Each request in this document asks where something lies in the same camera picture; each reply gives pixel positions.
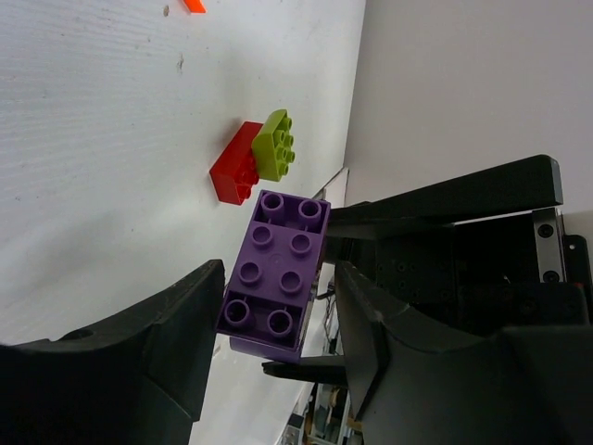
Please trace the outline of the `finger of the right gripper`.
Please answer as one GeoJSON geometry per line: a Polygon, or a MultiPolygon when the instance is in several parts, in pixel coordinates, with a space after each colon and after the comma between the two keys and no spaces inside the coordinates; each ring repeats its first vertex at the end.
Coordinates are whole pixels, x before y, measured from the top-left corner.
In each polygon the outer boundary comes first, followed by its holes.
{"type": "Polygon", "coordinates": [[[262,369],[265,375],[276,378],[333,386],[347,385],[344,357],[339,355],[304,357],[298,363],[264,362],[262,369]]]}

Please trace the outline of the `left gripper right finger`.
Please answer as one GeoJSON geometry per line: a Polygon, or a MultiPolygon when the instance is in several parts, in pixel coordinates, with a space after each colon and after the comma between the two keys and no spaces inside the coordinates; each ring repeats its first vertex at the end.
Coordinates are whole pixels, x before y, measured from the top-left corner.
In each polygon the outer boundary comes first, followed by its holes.
{"type": "Polygon", "coordinates": [[[369,444],[588,444],[592,330],[477,337],[335,266],[347,385],[369,444]]]}

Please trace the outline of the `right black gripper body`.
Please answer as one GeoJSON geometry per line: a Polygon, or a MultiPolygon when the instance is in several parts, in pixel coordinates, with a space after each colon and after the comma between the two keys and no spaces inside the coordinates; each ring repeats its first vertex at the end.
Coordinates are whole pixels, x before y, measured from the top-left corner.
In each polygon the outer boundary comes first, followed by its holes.
{"type": "Polygon", "coordinates": [[[559,163],[535,155],[332,210],[326,261],[471,334],[588,325],[587,242],[565,232],[559,163]]]}

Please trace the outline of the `green and red lego stack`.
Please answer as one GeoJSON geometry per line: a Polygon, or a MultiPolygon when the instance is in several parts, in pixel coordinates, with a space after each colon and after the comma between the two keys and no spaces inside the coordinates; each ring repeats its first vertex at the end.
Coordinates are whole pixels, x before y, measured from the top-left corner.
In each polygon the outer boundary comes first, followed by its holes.
{"type": "Polygon", "coordinates": [[[295,161],[292,119],[276,109],[264,122],[244,121],[209,170],[217,199],[240,206],[259,181],[281,181],[295,161]]]}

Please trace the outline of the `small orange lego pieces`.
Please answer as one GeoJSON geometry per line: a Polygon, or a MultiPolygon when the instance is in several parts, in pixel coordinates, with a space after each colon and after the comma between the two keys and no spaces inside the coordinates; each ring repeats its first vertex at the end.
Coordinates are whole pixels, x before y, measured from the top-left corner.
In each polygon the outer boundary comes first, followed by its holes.
{"type": "Polygon", "coordinates": [[[192,14],[206,14],[207,9],[202,0],[183,0],[187,10],[192,14]]]}

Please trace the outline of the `purple butterfly lego bricks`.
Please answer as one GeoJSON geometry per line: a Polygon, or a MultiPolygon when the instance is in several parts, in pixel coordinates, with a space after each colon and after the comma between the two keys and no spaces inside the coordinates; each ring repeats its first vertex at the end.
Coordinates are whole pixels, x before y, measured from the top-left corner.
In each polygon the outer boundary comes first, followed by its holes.
{"type": "Polygon", "coordinates": [[[232,350],[299,361],[330,209],[323,199],[260,192],[216,323],[232,350]]]}

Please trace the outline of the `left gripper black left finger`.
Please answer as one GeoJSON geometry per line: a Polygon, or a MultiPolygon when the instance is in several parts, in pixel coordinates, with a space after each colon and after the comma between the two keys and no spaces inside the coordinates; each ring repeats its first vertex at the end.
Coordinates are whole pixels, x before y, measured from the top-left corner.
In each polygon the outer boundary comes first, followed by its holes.
{"type": "Polygon", "coordinates": [[[58,340],[1,348],[5,444],[185,444],[199,420],[224,290],[210,260],[58,340]]]}

